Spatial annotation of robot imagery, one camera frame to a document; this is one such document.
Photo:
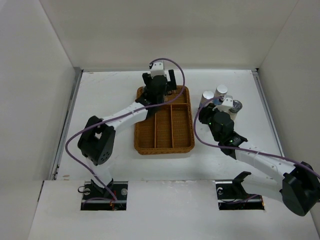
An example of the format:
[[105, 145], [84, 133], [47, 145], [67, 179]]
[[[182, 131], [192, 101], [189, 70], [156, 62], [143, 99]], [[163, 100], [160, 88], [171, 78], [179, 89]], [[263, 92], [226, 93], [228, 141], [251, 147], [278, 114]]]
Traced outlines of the silver-lid jar blue label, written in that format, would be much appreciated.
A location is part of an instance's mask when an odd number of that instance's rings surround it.
[[206, 103], [209, 99], [212, 99], [214, 97], [214, 93], [210, 90], [205, 90], [202, 95], [199, 102], [199, 107], [205, 107], [210, 102]]

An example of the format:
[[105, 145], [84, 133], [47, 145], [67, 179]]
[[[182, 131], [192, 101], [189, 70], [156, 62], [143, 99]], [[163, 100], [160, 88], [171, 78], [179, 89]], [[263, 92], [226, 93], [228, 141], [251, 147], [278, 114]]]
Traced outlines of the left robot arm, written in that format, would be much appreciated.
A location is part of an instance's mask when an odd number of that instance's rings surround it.
[[175, 73], [168, 71], [169, 79], [165, 75], [152, 76], [143, 73], [143, 92], [131, 105], [114, 115], [98, 118], [92, 116], [86, 127], [100, 123], [99, 126], [83, 132], [78, 140], [77, 147], [82, 155], [88, 159], [89, 166], [101, 180], [95, 180], [95, 193], [100, 199], [108, 199], [112, 195], [112, 176], [108, 170], [99, 170], [98, 166], [104, 164], [112, 155], [115, 137], [128, 127], [147, 120], [155, 115], [165, 103], [165, 96], [177, 89]]

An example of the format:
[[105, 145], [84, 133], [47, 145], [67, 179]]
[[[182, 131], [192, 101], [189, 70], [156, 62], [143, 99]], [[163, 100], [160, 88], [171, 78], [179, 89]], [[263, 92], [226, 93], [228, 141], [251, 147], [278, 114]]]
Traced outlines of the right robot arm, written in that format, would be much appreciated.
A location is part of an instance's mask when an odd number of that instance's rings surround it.
[[232, 192], [238, 198], [257, 194], [282, 202], [292, 213], [305, 216], [320, 200], [320, 175], [306, 162], [266, 153], [235, 132], [230, 115], [210, 103], [200, 107], [194, 119], [207, 125], [224, 155], [248, 164], [269, 176], [273, 182], [254, 179], [246, 182], [250, 172], [233, 179]]

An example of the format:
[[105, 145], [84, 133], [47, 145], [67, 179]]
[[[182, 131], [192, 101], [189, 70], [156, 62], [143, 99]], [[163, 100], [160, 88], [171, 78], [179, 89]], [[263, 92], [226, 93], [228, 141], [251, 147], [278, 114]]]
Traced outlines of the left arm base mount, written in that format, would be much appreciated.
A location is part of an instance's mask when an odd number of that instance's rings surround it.
[[105, 188], [98, 186], [93, 180], [86, 181], [77, 191], [82, 194], [81, 211], [125, 211], [127, 209], [128, 187], [127, 181], [111, 181]]

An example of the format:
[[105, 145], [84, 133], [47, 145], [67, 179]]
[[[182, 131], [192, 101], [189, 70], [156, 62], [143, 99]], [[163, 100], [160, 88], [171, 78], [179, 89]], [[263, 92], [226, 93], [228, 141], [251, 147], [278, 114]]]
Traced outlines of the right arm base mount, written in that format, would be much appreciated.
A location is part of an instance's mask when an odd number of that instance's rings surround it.
[[262, 196], [248, 194], [242, 182], [251, 173], [243, 171], [234, 179], [217, 180], [215, 182], [218, 209], [220, 211], [265, 210]]

